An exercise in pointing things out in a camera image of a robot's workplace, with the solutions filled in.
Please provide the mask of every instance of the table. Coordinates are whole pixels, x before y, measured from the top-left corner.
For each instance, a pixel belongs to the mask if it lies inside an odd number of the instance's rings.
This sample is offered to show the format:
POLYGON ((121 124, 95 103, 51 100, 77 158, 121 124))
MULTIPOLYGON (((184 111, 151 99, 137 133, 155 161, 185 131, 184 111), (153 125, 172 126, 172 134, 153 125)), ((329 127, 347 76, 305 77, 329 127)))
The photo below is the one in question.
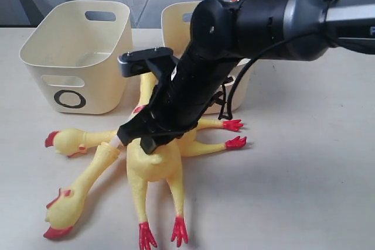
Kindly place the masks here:
MULTIPOLYGON (((137 103, 130 98, 137 83, 108 114, 55 112, 18 57, 31 32, 0 29, 0 249, 138 249, 124 158, 94 185, 71 236, 42 237, 49 226, 45 205, 93 156, 57 155, 44 148, 45 137, 69 127, 116 128, 137 103)), ((161 31, 135 29, 134 43, 160 46, 161 31)), ((241 135, 254 146, 183 161, 190 242, 182 249, 372 250, 374 60, 336 49, 314 62, 259 61, 234 115, 246 123, 241 135)), ((215 143, 235 135, 215 129, 199 139, 215 143)), ((175 249, 164 182, 150 185, 147 210, 159 249, 175 249)))

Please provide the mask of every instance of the white plastic basket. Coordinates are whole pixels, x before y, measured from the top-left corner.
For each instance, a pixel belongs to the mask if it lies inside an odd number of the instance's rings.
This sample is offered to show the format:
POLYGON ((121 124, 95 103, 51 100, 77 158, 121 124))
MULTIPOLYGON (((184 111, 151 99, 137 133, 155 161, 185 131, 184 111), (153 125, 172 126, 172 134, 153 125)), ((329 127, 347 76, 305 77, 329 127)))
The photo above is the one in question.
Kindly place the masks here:
MULTIPOLYGON (((169 47, 173 50, 174 56, 180 58, 184 52, 186 46, 190 41, 190 18, 189 15, 194 11, 195 7, 198 5, 199 1, 195 2, 180 2, 167 6, 162 11, 161 25, 163 33, 163 45, 169 47)), ((243 66, 248 62, 248 59, 244 59, 232 70, 230 75, 233 81, 226 84, 226 93, 228 94, 232 88, 234 80, 243 68, 243 66)), ((232 110, 237 109, 243 102, 248 82, 250 80, 250 74, 253 67, 246 72, 244 77, 241 79, 236 92, 233 96, 232 110)), ((220 112, 221 106, 214 104, 209 107, 205 114, 216 114, 220 112)))
POLYGON ((56 111, 103 114, 121 100, 127 79, 117 57, 132 51, 130 10, 111 1, 69 1, 55 7, 20 50, 56 111))

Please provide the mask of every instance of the black circle marking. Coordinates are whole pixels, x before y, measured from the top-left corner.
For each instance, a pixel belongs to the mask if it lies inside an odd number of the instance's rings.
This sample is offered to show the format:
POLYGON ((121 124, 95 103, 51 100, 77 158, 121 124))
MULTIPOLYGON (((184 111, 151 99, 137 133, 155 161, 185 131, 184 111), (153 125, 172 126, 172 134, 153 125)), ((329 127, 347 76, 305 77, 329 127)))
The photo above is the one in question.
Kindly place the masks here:
POLYGON ((53 96, 53 99, 54 99, 55 102, 57 102, 59 105, 65 107, 65 108, 83 108, 86 105, 86 99, 80 93, 75 92, 73 90, 60 90, 60 91, 55 93, 55 95, 53 96), (60 101, 60 97, 64 93, 73 93, 73 94, 77 95, 80 99, 80 103, 78 105, 67 105, 67 104, 62 103, 60 101))

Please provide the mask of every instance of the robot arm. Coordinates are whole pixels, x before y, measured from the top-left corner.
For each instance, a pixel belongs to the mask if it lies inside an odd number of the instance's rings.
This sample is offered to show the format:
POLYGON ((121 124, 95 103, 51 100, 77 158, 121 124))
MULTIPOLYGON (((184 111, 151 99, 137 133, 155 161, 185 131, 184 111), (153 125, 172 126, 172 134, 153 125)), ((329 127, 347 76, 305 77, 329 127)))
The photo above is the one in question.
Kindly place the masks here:
POLYGON ((124 145, 141 138, 146 153, 193 129, 215 102, 227 104, 258 59, 312 61, 330 47, 375 54, 375 0, 204 0, 193 11, 190 43, 178 60, 162 47, 119 58, 122 75, 151 71, 159 83, 150 103, 120 126, 124 145), (228 101, 216 94, 232 69, 251 58, 228 101))

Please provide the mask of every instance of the rubber chicken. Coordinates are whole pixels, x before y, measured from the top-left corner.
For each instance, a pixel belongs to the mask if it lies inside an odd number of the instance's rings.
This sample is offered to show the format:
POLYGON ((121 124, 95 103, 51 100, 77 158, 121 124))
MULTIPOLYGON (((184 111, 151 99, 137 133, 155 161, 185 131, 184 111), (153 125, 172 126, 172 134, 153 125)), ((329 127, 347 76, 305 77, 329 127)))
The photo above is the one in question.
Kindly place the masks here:
MULTIPOLYGON (((152 73, 141 75, 140 98, 137 107, 129 118, 135 116, 149 102, 152 90, 156 84, 156 77, 152 73)), ((233 140, 219 144, 205 144, 197 142, 198 130, 206 128, 223 128, 239 131, 243 126, 240 120, 219 121, 201 119, 198 126, 175 139, 158 147, 154 153, 147 155, 140 146, 140 139, 133 140, 127 150, 127 176, 132 189, 135 209, 139 221, 139 248, 150 249, 157 247, 154 236, 149 227, 146 214, 146 193, 149 182, 166 179, 171 189, 175 205, 175 225, 171 241, 180 247, 182 241, 188 243, 188 234, 184 220, 184 190, 181 157, 198 156, 222 150, 242 148, 246 144, 246 137, 239 136, 233 140)), ((52 132, 45 140, 45 147, 54 146, 57 152, 72 157, 77 153, 86 153, 88 148, 98 145, 93 161, 74 183, 59 190, 59 196, 47 205, 46 221, 50 228, 44 234, 48 239, 55 239, 68 234, 78 221, 88 192, 99 178, 120 154, 120 149, 111 145, 116 138, 117 130, 107 132, 85 132, 79 129, 65 129, 52 132)))

